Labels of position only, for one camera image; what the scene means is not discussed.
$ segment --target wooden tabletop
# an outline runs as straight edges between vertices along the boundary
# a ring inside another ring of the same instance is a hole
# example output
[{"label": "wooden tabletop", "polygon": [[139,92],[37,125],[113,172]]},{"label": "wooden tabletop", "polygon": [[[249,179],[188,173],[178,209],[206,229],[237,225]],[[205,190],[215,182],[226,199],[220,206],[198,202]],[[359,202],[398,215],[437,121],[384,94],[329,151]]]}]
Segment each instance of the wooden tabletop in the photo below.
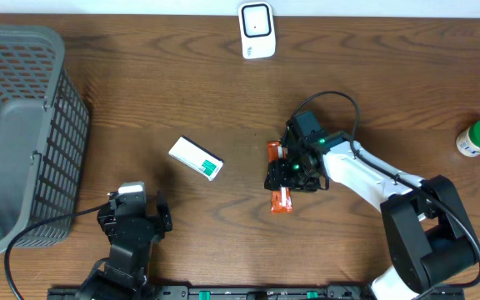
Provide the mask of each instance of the wooden tabletop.
[{"label": "wooden tabletop", "polygon": [[[389,266],[381,215],[333,184],[292,195],[294,213],[272,215],[263,188],[266,143],[293,109],[328,89],[362,109],[357,139],[409,173],[457,186],[480,240],[480,157],[455,137],[480,119],[480,20],[276,17],[274,57],[246,61],[236,17],[0,15],[44,25],[66,43],[66,69],[92,108],[77,210],[142,180],[169,201],[173,231],[153,248],[154,278],[193,285],[316,285],[372,281]],[[338,97],[310,108],[329,130],[351,129]],[[185,135],[225,162],[213,182],[168,156]],[[96,214],[45,249],[15,249],[25,298],[80,285],[108,255]],[[454,282],[466,282],[477,267]],[[480,299],[480,285],[466,291]],[[0,255],[0,298],[10,298]]]}]

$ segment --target white background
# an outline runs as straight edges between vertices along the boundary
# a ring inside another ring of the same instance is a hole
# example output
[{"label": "white background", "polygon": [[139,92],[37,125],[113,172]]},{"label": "white background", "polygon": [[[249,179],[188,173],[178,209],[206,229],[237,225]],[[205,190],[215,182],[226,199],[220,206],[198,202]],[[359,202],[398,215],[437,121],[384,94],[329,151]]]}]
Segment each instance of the white background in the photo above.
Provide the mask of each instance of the white background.
[{"label": "white background", "polygon": [[[0,13],[237,15],[238,0],[0,0]],[[480,0],[269,0],[277,16],[480,18]]]}]

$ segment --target wire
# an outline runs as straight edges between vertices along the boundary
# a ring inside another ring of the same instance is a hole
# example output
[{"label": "wire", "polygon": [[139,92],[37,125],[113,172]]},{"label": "wire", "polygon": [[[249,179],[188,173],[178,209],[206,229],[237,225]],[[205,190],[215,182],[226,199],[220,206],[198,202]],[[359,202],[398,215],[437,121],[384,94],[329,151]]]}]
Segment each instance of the wire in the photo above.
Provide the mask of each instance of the wire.
[{"label": "wire", "polygon": [[[399,174],[391,174],[390,172],[388,172],[385,169],[377,166],[373,162],[368,161],[355,148],[354,142],[355,142],[355,137],[357,135],[358,124],[360,123],[360,108],[359,108],[357,102],[351,96],[347,95],[344,92],[336,92],[336,91],[319,92],[317,94],[312,95],[311,97],[308,97],[305,101],[303,101],[296,108],[296,110],[293,112],[292,117],[294,117],[301,110],[301,108],[303,108],[303,106],[305,104],[311,102],[313,99],[315,99],[319,96],[326,95],[326,94],[340,95],[340,96],[346,98],[347,100],[349,100],[353,104],[353,106],[355,107],[355,113],[356,113],[355,123],[353,125],[353,130],[351,132],[351,141],[349,141],[349,145],[350,145],[351,151],[353,152],[353,155],[356,158],[363,161],[364,163],[366,163],[369,167],[371,167],[371,168],[379,171],[380,173],[388,176],[389,178],[393,179],[394,182],[401,183],[402,185],[404,185],[408,188],[411,188],[414,192],[418,193],[421,197],[429,200],[432,203],[432,205],[439,208],[446,215],[448,215],[453,221],[455,221],[455,223],[462,229],[462,231],[464,232],[464,235],[469,240],[470,244],[472,245],[473,251],[475,252],[475,255],[477,257],[477,262],[479,263],[479,273],[475,277],[475,279],[473,279],[471,282],[448,284],[448,285],[446,285],[446,287],[450,287],[450,288],[470,288],[470,287],[474,287],[474,286],[478,285],[480,283],[480,246],[477,243],[477,239],[469,232],[468,228],[463,224],[463,222],[460,220],[460,218],[458,218],[458,216],[455,214],[455,212],[453,212],[453,210],[449,206],[444,204],[442,201],[438,200],[438,198],[435,197],[434,195],[432,195],[431,193],[425,192],[421,188],[416,187],[413,184],[411,184],[410,182],[402,179],[399,176]],[[289,128],[287,127],[287,130],[285,131],[285,134],[283,135],[283,138],[285,138],[288,135],[288,130],[289,130]],[[427,291],[422,293],[421,295],[415,297],[414,300],[424,299],[426,296],[428,296],[433,291],[434,291],[434,287],[431,287]]]},{"label": "wire", "polygon": [[8,285],[10,286],[10,289],[14,293],[14,296],[16,296],[16,298],[19,299],[19,300],[23,300],[22,295],[20,294],[20,292],[18,291],[18,288],[16,287],[16,283],[14,283],[13,275],[10,272],[10,252],[13,249],[14,244],[20,238],[22,238],[25,234],[27,234],[28,232],[30,232],[34,228],[39,228],[40,226],[45,225],[47,223],[56,222],[56,221],[62,220],[64,218],[75,218],[75,217],[78,217],[78,216],[82,216],[82,215],[87,214],[87,213],[92,213],[92,212],[98,211],[101,208],[104,208],[108,205],[109,205],[109,203],[105,203],[105,204],[102,204],[100,206],[93,207],[93,208],[87,209],[87,210],[82,211],[82,212],[69,213],[69,214],[65,214],[65,215],[62,215],[62,216],[58,216],[58,217],[50,217],[49,219],[45,219],[45,220],[42,220],[38,223],[35,223],[35,224],[23,229],[20,233],[18,233],[16,235],[16,237],[14,237],[12,239],[12,241],[10,241],[10,243],[7,246],[7,251],[5,251],[5,275],[7,276]]}]

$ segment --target gray plastic basket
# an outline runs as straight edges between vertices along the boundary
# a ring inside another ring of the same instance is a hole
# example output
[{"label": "gray plastic basket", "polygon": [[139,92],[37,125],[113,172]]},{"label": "gray plastic basket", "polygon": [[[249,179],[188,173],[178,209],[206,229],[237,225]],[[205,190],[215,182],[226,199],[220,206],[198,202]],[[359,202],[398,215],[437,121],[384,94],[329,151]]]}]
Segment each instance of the gray plastic basket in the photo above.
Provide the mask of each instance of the gray plastic basket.
[{"label": "gray plastic basket", "polygon": [[[89,118],[63,60],[53,30],[0,25],[0,253],[26,226],[75,206]],[[51,246],[70,226],[44,225],[17,246]]]}]

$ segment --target white rectangular package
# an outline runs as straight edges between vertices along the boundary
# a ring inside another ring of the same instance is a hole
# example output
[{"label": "white rectangular package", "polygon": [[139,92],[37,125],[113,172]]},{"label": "white rectangular package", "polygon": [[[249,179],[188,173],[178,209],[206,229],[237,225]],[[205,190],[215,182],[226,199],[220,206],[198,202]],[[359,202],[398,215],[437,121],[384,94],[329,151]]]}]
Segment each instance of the white rectangular package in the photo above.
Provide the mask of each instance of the white rectangular package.
[{"label": "white rectangular package", "polygon": [[184,137],[180,137],[169,154],[212,181],[223,166],[223,162],[208,154]]}]

